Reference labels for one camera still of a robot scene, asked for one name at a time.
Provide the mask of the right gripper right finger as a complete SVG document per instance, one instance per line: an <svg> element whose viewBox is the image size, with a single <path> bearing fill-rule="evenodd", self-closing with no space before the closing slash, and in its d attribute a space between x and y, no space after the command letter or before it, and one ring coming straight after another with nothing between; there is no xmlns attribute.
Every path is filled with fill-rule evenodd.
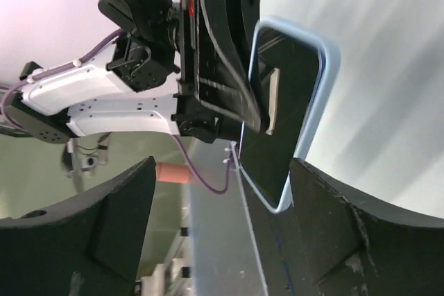
<svg viewBox="0 0 444 296"><path fill-rule="evenodd" d="M306 295L442 295L443 219L411 211L290 164Z"/></svg>

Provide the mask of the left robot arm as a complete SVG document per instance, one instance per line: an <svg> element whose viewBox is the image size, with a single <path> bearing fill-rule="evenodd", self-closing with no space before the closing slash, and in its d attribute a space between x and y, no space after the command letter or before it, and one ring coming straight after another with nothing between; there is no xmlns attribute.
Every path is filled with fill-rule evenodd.
<svg viewBox="0 0 444 296"><path fill-rule="evenodd" d="M14 128L47 143L104 132L238 141L270 118L250 63L260 0L99 0L117 25L83 57L25 64L1 99Z"/></svg>

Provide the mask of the black smartphone blue frame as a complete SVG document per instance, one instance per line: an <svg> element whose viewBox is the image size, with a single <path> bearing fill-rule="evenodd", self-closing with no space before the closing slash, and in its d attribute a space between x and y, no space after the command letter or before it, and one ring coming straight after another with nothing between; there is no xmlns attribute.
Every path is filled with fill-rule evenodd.
<svg viewBox="0 0 444 296"><path fill-rule="evenodd" d="M239 162L262 197L272 207L280 203L298 137L302 130L319 72L320 51L270 27L257 36L258 65L265 106L275 103L271 134L245 128Z"/></svg>

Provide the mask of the light blue phone case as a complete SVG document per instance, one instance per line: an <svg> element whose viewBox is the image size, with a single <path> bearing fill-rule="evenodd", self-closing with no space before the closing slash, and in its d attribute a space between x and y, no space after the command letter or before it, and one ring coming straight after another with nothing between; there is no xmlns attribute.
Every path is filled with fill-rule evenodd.
<svg viewBox="0 0 444 296"><path fill-rule="evenodd" d="M311 46L316 47L320 51L320 54L323 55L324 57L325 61L324 67L323 70L319 72L318 84L313 90L311 103L307 108L307 112L305 114L305 120L302 125L302 130L300 132L300 136L298 137L296 149L292 157L292 159L293 158L306 159L341 66L341 53L338 46L332 40L329 40L326 37L323 37L322 35L316 34L315 32L303 26L297 25L293 22L290 22L288 20L279 17L265 17L258 21L255 27L255 33L253 38L253 45L256 48L255 64L257 65L258 65L257 36L260 28L265 26L274 28L275 30L285 33L289 36L292 36L297 40L300 40L301 42L305 42ZM271 102L270 105L267 106L270 117L271 115L273 115L274 107L275 107L274 102ZM240 143L239 143L239 150L241 147L241 142L243 139L245 128L247 128L247 126L243 125L240 137ZM269 128L265 133L271 134L272 131L273 131L273 126L270 124ZM259 192L258 188L251 182L251 179L241 166L239 162L239 156L240 153L238 152L237 158L235 160L238 173L239 171L243 171L246 178L249 179L250 185L254 187L256 191ZM273 214L278 214L288 209L293 200L289 174L287 176L287 182L284 185L282 196L280 198L280 203L277 206L277 208L275 209L272 208L265 201L260 192L258 196L262 198L262 202L264 203L264 205Z"/></svg>

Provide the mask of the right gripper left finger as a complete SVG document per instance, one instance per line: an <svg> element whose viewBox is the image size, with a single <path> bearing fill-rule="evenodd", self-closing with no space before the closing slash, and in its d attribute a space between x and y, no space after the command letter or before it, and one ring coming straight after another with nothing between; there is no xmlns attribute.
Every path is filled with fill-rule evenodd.
<svg viewBox="0 0 444 296"><path fill-rule="evenodd" d="M1 220L2 295L132 295L156 185L140 161L83 193Z"/></svg>

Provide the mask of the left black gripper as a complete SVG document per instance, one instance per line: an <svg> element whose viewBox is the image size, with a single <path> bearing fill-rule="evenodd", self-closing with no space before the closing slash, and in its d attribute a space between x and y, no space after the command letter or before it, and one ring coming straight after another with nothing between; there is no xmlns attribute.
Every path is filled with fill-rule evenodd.
<svg viewBox="0 0 444 296"><path fill-rule="evenodd" d="M178 94L240 121L254 132L270 124L256 73L253 35L260 0L180 0L175 46Z"/></svg>

